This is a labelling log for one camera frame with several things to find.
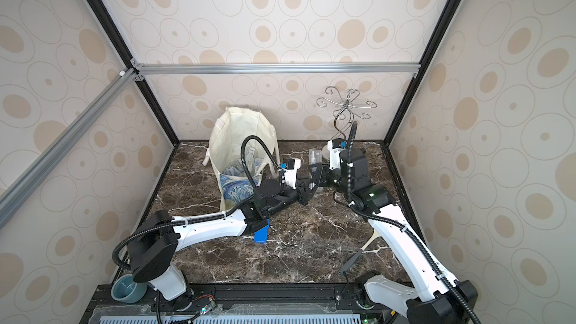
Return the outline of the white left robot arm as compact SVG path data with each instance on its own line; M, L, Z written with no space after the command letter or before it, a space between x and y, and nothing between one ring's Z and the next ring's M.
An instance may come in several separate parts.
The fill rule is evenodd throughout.
M189 291L183 273L172 264L174 253L224 237L257 233L271 216L294 203L305 206L314 197L318 180L298 178L295 186L267 179L254 194L228 211L194 217L173 217L157 211L114 251L116 264L131 272L136 283L150 284L167 301Z

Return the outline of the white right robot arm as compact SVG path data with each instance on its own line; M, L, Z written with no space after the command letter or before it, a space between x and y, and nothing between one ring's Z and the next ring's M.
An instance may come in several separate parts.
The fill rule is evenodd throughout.
M329 148L320 184L343 195L341 205L365 219L393 251L411 280L406 286L382 274L360 279L361 305L384 305L409 323L479 323L477 289L460 281L416 235L389 191L372 181L368 160L353 148Z

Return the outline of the clear slim case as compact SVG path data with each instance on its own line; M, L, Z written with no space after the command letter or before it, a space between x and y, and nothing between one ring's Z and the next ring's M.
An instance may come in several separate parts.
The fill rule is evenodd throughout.
M323 153L320 149L310 149L308 152L308 163L310 166L316 166L323 164Z

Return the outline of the blue compass case front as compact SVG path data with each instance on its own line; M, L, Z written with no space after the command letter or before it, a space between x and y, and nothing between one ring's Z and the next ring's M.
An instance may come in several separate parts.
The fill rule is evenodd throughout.
M253 240L255 243L265 244L268 241L268 234L269 224L267 223L267 225L255 232Z

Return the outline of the Starry Night canvas tote bag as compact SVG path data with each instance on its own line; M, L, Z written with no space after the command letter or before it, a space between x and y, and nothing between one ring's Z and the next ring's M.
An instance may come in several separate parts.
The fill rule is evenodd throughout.
M253 193L268 169L278 177L279 149L273 124L260 112L230 107L216 120L202 164L211 164L220 209L231 209Z

